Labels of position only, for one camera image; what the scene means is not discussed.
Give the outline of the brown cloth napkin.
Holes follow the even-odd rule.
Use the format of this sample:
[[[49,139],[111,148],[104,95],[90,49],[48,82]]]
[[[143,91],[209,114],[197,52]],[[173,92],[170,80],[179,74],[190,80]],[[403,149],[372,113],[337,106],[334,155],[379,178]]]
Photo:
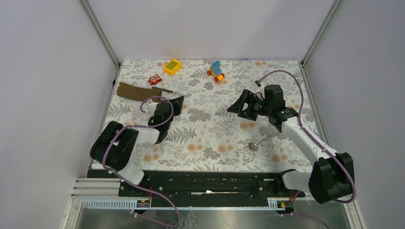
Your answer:
[[[162,92],[156,89],[136,87],[120,82],[117,88],[117,95],[126,99],[143,102],[153,96],[162,96]]]

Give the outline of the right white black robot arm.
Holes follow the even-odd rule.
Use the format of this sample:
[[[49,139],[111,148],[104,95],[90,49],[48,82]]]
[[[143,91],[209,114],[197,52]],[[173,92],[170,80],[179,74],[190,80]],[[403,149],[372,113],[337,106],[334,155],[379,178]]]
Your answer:
[[[287,136],[306,156],[311,172],[291,170],[274,183],[275,193],[285,197],[292,190],[310,193],[318,203],[343,202],[347,195],[356,197],[353,159],[338,153],[302,123],[299,113],[286,106],[279,85],[267,85],[262,92],[243,90],[234,104],[227,108],[238,117],[255,121],[265,116],[269,123]]]

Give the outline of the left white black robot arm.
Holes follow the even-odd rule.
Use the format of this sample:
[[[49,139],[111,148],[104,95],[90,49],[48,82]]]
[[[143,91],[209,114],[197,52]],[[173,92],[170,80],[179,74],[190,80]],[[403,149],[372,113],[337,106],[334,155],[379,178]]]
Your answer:
[[[143,196],[148,191],[147,181],[143,180],[144,172],[131,162],[131,154],[135,145],[160,144],[168,135],[170,125],[175,116],[182,111],[184,96],[174,99],[154,96],[140,105],[143,113],[151,113],[146,125],[123,125],[117,121],[107,124],[103,132],[93,144],[90,156],[102,164],[103,168],[115,174],[123,181],[128,181],[130,190],[136,196]]]

